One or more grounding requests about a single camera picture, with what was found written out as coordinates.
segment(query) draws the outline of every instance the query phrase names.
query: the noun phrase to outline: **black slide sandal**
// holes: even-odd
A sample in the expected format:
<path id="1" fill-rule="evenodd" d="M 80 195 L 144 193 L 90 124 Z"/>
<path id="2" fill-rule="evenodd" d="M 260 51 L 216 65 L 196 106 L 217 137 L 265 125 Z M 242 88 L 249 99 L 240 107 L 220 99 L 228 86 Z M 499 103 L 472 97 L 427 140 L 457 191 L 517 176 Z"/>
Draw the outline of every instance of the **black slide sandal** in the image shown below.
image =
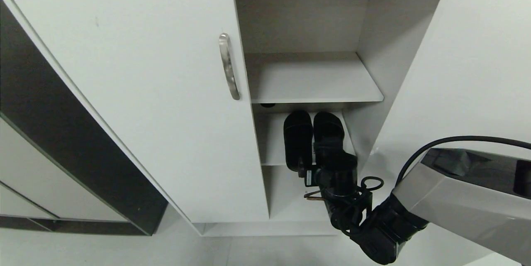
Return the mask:
<path id="1" fill-rule="evenodd" d="M 286 164 L 292 171 L 312 165 L 312 119 L 306 111 L 294 111 L 284 121 Z"/>
<path id="2" fill-rule="evenodd" d="M 315 162 L 318 166 L 331 153 L 343 151 L 345 130 L 333 113 L 321 111 L 313 118 Z"/>

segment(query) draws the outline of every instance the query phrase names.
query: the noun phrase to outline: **white floor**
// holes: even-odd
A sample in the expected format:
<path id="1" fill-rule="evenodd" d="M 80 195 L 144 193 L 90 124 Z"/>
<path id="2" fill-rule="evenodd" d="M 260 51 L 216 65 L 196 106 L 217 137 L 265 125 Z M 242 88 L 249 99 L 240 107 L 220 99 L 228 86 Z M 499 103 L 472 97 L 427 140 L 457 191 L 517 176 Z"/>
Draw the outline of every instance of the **white floor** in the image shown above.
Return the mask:
<path id="1" fill-rule="evenodd" d="M 430 225 L 394 266 L 519 266 Z M 0 266 L 373 266 L 343 236 L 199 237 L 173 209 L 152 237 L 0 229 Z"/>

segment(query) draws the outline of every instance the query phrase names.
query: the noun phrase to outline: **metal door handle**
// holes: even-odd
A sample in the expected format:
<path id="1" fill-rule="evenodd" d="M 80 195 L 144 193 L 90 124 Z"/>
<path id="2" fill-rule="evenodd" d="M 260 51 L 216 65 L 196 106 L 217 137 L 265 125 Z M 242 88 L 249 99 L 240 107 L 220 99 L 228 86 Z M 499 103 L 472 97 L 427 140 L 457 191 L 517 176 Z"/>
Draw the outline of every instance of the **metal door handle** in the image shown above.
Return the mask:
<path id="1" fill-rule="evenodd" d="M 222 54 L 223 70 L 225 71 L 229 91 L 234 100 L 239 100 L 238 87 L 236 86 L 236 79 L 234 79 L 234 71 L 232 68 L 230 43 L 228 34 L 223 33 L 219 36 L 219 51 Z"/>

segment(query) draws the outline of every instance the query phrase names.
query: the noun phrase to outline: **cabinet door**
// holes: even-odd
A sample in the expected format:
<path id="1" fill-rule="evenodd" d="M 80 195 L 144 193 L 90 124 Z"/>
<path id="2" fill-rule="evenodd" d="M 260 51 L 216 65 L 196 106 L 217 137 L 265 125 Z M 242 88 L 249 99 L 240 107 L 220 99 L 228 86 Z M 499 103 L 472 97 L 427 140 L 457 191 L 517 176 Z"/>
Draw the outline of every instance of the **cabinet door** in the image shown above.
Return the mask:
<path id="1" fill-rule="evenodd" d="M 388 194 L 404 162 L 436 139 L 487 135 L 531 142 L 529 16 L 531 0 L 440 0 L 362 175 L 386 178 L 381 192 Z M 441 146 L 531 158 L 529 150 L 499 144 Z M 464 237 L 492 248 L 487 238 Z M 449 242 L 456 256 L 474 247 Z"/>
<path id="2" fill-rule="evenodd" d="M 52 66 L 192 222 L 268 219 L 234 0 L 16 4 Z M 240 100 L 229 92 L 222 33 Z"/>

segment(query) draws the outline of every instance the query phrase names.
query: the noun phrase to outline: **shelf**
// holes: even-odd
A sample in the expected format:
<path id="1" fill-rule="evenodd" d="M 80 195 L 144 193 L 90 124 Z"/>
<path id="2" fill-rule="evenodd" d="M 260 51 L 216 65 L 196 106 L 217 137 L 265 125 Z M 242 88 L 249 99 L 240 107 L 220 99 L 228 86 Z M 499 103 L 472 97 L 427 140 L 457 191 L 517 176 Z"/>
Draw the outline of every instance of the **shelf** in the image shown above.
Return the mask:
<path id="1" fill-rule="evenodd" d="M 352 141 L 349 138 L 347 126 L 341 112 L 332 112 L 337 115 L 345 129 L 345 139 L 343 149 L 345 152 L 355 154 Z M 312 120 L 315 113 L 309 113 Z M 284 150 L 284 120 L 289 113 L 268 113 L 256 115 L 254 126 L 258 139 L 258 150 L 260 151 L 260 162 L 262 166 L 285 166 L 286 153 Z"/>
<path id="2" fill-rule="evenodd" d="M 324 202 L 304 198 L 304 194 L 317 191 L 319 187 L 304 186 L 304 179 L 287 166 L 263 166 L 262 173 L 269 221 L 330 222 Z"/>
<path id="3" fill-rule="evenodd" d="M 245 54 L 252 103 L 382 101 L 355 52 Z"/>

